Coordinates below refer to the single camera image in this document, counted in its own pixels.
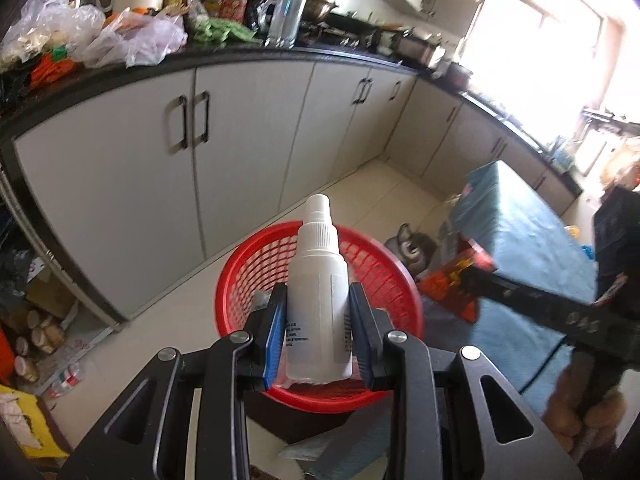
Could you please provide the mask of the right hand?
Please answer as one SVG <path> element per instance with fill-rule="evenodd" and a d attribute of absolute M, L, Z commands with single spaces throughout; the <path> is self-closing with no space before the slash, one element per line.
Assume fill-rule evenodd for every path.
<path fill-rule="evenodd" d="M 591 451 L 616 434 L 626 410 L 620 393 L 623 365 L 613 358 L 574 350 L 542 421 L 567 453 Z"/>

